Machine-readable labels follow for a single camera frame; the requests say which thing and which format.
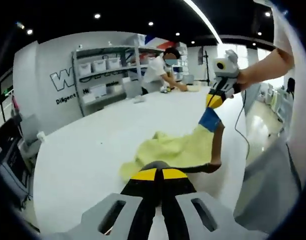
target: shelving unit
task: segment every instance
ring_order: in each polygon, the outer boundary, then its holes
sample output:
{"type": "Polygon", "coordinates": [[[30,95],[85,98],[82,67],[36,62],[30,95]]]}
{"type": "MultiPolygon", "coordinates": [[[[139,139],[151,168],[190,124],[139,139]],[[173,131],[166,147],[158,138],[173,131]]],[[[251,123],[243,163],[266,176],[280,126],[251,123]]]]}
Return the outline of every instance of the shelving unit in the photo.
{"type": "Polygon", "coordinates": [[[116,82],[118,80],[122,85],[123,91],[109,93],[102,97],[96,98],[94,101],[84,103],[82,99],[82,96],[84,93],[81,87],[81,83],[83,83],[83,80],[87,78],[100,76],[100,75],[105,75],[107,73],[113,73],[113,72],[122,72],[123,76],[127,77],[128,71],[136,69],[137,79],[141,83],[142,81],[141,69],[147,68],[148,65],[140,64],[140,54],[143,54],[143,53],[160,54],[163,52],[164,52],[164,49],[137,46],[137,43],[135,43],[135,46],[117,45],[117,46],[107,46],[107,47],[99,47],[99,48],[77,49],[73,51],[72,53],[73,79],[74,79],[78,104],[79,104],[83,117],[86,115],[86,110],[87,110],[87,107],[89,106],[93,106],[94,104],[98,104],[103,101],[107,101],[110,98],[117,98],[117,97],[126,98],[125,88],[124,88],[124,84],[122,83],[122,79],[114,79],[114,80],[109,80],[109,81],[101,79],[99,80],[99,84],[109,84],[109,83],[116,82]],[[133,53],[135,55],[136,65],[127,66],[126,54],[128,53],[130,54],[133,53]],[[108,54],[119,54],[121,58],[122,67],[116,68],[116,69],[108,69],[108,70],[101,71],[101,72],[92,72],[90,74],[80,76],[79,74],[79,64],[80,64],[79,61],[80,60],[85,59],[85,58],[97,57],[101,55],[108,55],[108,54]]]}

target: floor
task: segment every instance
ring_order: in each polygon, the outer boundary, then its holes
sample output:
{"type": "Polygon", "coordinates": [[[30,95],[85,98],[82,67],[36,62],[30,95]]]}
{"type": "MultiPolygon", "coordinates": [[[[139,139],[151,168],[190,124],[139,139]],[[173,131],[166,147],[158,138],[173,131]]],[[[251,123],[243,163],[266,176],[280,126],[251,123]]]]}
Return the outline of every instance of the floor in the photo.
{"type": "MultiPolygon", "coordinates": [[[[277,115],[264,103],[255,101],[246,116],[246,138],[250,144],[246,165],[250,164],[254,159],[256,159],[256,157],[265,151],[268,146],[270,146],[270,144],[277,138],[277,135],[274,133],[278,133],[281,127],[282,124],[278,121],[277,115]]],[[[33,199],[26,202],[26,207],[21,213],[27,222],[32,224],[34,227],[39,228],[34,212],[33,199]]]]}

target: yellow towel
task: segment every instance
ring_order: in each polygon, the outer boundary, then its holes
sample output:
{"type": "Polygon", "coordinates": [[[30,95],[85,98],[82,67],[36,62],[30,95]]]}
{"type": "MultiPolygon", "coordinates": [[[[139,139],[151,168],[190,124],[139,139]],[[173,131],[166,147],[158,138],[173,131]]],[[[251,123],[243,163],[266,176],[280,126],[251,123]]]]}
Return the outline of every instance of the yellow towel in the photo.
{"type": "Polygon", "coordinates": [[[182,137],[169,136],[157,131],[152,139],[138,148],[133,162],[124,163],[119,175],[124,182],[154,161],[163,161],[171,167],[188,168],[211,162],[214,130],[220,119],[213,109],[206,110],[192,134],[182,137]]]}

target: person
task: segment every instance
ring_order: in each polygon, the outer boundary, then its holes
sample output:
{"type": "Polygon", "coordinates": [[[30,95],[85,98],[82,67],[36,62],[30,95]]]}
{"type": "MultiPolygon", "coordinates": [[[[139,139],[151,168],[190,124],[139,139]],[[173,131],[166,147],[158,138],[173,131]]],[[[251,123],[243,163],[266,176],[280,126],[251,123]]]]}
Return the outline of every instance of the person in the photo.
{"type": "Polygon", "coordinates": [[[297,79],[294,90],[293,113],[287,139],[301,184],[306,182],[306,53],[291,25],[278,9],[272,7],[274,20],[274,46],[266,58],[242,69],[237,78],[241,90],[255,83],[284,76],[294,67],[297,79]]]}
{"type": "Polygon", "coordinates": [[[288,93],[288,100],[293,102],[294,100],[294,89],[295,89],[295,80],[294,78],[290,77],[287,81],[287,89],[286,92],[288,93]]]}
{"type": "Polygon", "coordinates": [[[180,57],[181,55],[175,47],[169,47],[151,61],[148,64],[141,84],[142,94],[145,95],[160,91],[160,88],[164,85],[164,81],[171,88],[177,87],[182,92],[187,91],[187,86],[176,82],[172,73],[172,65],[176,64],[180,57]]]}

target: ceiling light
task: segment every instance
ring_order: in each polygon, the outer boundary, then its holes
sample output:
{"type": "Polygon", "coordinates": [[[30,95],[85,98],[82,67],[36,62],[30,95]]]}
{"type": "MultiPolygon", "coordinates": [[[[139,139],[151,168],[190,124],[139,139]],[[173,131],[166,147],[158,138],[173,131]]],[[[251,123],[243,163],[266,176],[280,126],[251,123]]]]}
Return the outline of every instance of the ceiling light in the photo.
{"type": "Polygon", "coordinates": [[[183,0],[183,1],[186,2],[186,4],[189,5],[194,10],[194,12],[196,12],[196,14],[203,20],[203,22],[206,24],[208,29],[211,31],[211,33],[216,38],[217,42],[219,44],[223,44],[223,42],[222,42],[220,36],[218,35],[217,31],[215,31],[213,25],[208,20],[208,18],[204,15],[204,13],[199,9],[199,7],[196,6],[195,3],[192,0],[183,0]]]}
{"type": "Polygon", "coordinates": [[[20,23],[19,21],[16,22],[16,25],[20,28],[20,29],[24,29],[24,25],[22,23],[20,23]]]}

